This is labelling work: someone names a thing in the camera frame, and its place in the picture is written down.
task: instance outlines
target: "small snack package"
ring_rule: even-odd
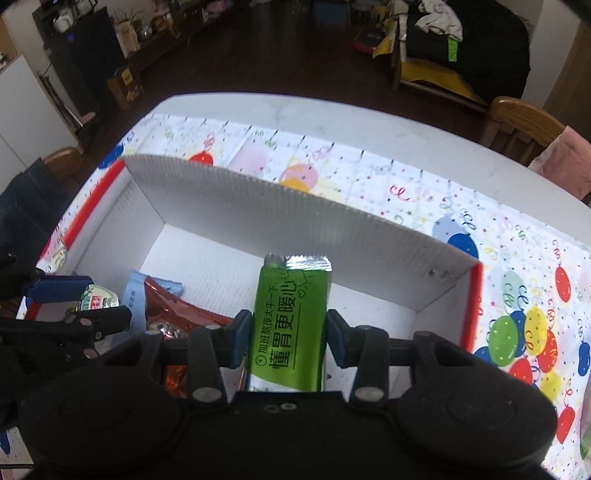
[[[110,290],[98,285],[88,285],[76,307],[78,312],[110,309],[119,306],[119,297]]]
[[[162,278],[152,277],[158,285],[165,288],[172,295],[180,296],[183,293],[184,287],[182,283],[163,280]],[[144,288],[144,280],[146,275],[132,270],[129,275],[129,281],[125,287],[123,297],[121,298],[121,305],[126,305],[131,311],[131,321],[129,323],[129,330],[126,332],[118,333],[113,335],[111,339],[111,347],[120,345],[126,342],[130,338],[141,335],[146,331],[146,295]]]
[[[322,390],[331,272],[326,257],[265,258],[256,292],[247,390]]]
[[[165,339],[183,338],[198,326],[222,327],[232,322],[229,317],[203,310],[191,305],[161,287],[153,278],[146,277],[145,319],[148,330],[158,330]],[[166,388],[176,397],[186,398],[182,386],[187,367],[184,365],[168,367]]]

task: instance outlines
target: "wooden chair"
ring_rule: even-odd
[[[517,159],[525,166],[531,163],[536,145],[542,149],[548,148],[565,129],[565,126],[548,112],[511,97],[497,97],[492,101],[480,144],[492,148],[501,125],[506,125],[513,130],[501,147],[500,153],[503,155],[509,156],[512,153],[520,134],[530,139]]]
[[[75,148],[63,148],[43,160],[43,163],[57,180],[58,184],[73,199],[82,186],[75,174],[80,171],[84,165],[84,159],[80,152]]]

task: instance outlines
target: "wrapping paper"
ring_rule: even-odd
[[[539,388],[559,427],[544,467],[587,478],[580,453],[589,379],[591,262],[586,245],[450,180],[330,140],[254,125],[152,114],[122,140],[123,155],[186,158],[344,203],[431,235],[485,266],[474,353]],[[109,166],[97,170],[40,261],[58,265],[60,239]],[[23,304],[21,316],[26,308]]]

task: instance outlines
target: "cardboard box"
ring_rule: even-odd
[[[111,167],[70,229],[61,274],[89,275],[121,295],[136,269],[183,282],[183,299],[234,316],[253,309],[266,254],[327,255],[329,308],[351,325],[374,325],[392,338],[430,330],[471,349],[482,265],[462,251],[223,168],[144,155],[125,163]],[[38,319],[59,320],[67,306],[43,306]],[[326,364],[326,389],[348,396],[355,369],[339,369],[330,349]],[[410,384],[399,373],[391,368],[391,396]],[[224,378],[232,391],[237,373]]]

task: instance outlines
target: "green wrapper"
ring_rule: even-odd
[[[98,285],[88,285],[78,302],[77,310],[79,312],[86,310],[110,309],[119,306],[119,297]]]
[[[330,270],[326,257],[265,259],[248,358],[249,390],[322,390]]]

